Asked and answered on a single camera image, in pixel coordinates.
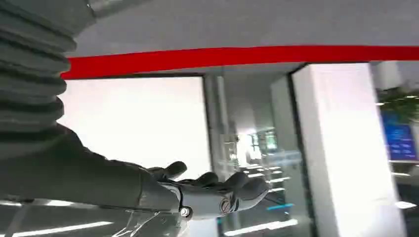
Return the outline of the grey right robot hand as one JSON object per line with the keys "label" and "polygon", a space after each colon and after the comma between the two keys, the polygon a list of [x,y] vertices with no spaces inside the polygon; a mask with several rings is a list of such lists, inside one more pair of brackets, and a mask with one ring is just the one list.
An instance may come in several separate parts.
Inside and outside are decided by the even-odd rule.
{"label": "grey right robot hand", "polygon": [[6,197],[166,213],[189,208],[204,219],[250,209],[268,193],[263,179],[241,172],[224,182],[212,172],[197,179],[173,180],[185,170],[180,161],[146,169],[106,159],[63,126],[0,135],[0,193]]}

